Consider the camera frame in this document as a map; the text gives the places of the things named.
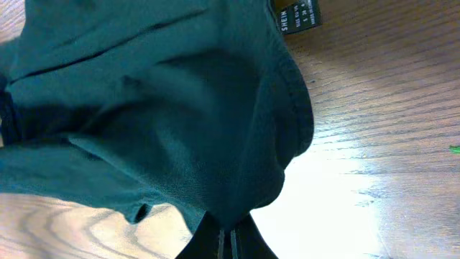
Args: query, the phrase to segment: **green shirt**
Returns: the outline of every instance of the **green shirt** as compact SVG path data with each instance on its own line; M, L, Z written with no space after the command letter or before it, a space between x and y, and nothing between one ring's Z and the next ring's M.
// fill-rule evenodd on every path
M231 230L311 143L267 0L26 0L26 15L0 46L0 192L131 223L168 202L192 232L205 212Z

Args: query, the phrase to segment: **dark green garment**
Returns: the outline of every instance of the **dark green garment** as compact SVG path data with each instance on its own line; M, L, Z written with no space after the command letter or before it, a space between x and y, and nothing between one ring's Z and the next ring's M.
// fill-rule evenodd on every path
M311 143L268 0L26 0L0 46L0 192L115 209L171 203L195 232L274 201Z

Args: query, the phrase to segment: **black fabric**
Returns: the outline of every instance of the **black fabric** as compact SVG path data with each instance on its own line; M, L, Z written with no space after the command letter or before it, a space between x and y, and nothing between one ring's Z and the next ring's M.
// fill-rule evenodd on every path
M26 0L26 15L0 47L0 192L133 224L168 202L192 232L205 212L231 232L311 143L268 1Z

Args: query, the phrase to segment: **clothing label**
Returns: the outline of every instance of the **clothing label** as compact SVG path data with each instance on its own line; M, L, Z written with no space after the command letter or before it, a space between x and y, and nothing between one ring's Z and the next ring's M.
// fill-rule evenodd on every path
M277 14L277 22L284 35L321 25L318 0L300 0L284 8Z

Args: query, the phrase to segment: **wooden surface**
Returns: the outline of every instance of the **wooden surface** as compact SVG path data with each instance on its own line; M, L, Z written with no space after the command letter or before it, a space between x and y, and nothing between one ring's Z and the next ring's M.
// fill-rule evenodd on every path
M0 1L5 40L22 3ZM287 37L316 137L279 199L253 212L260 231L282 259L460 258L460 156L449 153L460 145L460 1L320 5L322 27ZM0 258L174 258L190 234L174 208L155 211L129 226L109 210L3 194Z

